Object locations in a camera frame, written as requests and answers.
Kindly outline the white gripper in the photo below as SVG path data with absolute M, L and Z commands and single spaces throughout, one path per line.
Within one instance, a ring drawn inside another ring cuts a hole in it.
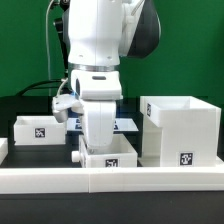
M 89 149 L 107 148 L 113 138 L 115 101 L 83 101 L 82 131 Z

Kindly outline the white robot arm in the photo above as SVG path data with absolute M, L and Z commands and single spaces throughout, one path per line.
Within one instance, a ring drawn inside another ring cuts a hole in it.
M 145 58 L 159 44 L 153 0 L 70 0 L 65 13 L 70 86 L 81 103 L 87 147 L 112 142 L 116 102 L 122 98 L 122 57 Z

